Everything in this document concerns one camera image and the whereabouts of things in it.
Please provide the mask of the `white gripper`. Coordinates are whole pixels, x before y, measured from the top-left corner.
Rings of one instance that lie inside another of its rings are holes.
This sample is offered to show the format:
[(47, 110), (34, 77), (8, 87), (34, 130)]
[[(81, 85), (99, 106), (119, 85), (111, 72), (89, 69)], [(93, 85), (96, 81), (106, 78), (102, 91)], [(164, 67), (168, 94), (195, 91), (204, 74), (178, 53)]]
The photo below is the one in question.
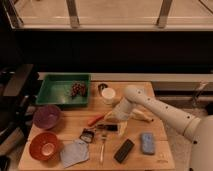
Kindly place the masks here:
[(112, 112), (108, 112), (104, 116), (104, 120), (112, 123), (121, 122), (118, 124), (118, 135), (123, 136), (127, 128), (127, 122), (122, 121), (127, 121), (129, 119), (135, 106), (136, 104), (134, 102), (131, 102), (126, 98), (122, 98)]

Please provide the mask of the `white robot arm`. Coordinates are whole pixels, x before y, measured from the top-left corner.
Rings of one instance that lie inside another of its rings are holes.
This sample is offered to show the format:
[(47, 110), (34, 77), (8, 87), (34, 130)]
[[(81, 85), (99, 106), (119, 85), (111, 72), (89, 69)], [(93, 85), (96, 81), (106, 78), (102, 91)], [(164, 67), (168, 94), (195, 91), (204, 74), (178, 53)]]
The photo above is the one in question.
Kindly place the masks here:
[(142, 88), (128, 85), (105, 119), (116, 123), (127, 121), (136, 105), (142, 105), (192, 142), (189, 171), (213, 171), (213, 116), (196, 117), (148, 96)]

